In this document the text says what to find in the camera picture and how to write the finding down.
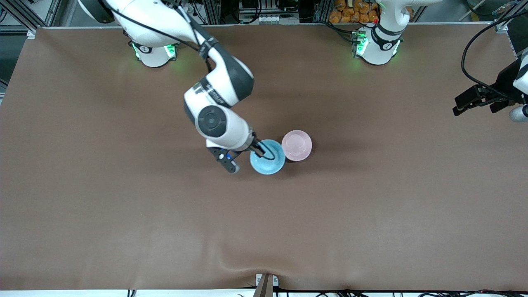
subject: brown table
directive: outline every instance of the brown table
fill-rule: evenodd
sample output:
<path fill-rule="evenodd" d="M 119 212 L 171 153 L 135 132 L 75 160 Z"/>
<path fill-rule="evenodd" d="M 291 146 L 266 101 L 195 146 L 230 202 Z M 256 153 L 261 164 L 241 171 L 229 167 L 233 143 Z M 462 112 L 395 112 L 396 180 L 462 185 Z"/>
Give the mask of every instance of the brown table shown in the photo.
<path fill-rule="evenodd" d="M 149 69 L 120 30 L 38 30 L 1 127 L 2 289 L 528 290 L 528 128 L 454 117 L 483 25 L 413 25 L 384 66 L 322 26 L 211 33 L 253 71 L 234 110 L 261 138 L 307 131 L 307 162 L 237 175 L 186 118 L 206 68 L 189 48 Z M 493 31 L 468 70 L 514 59 Z"/>

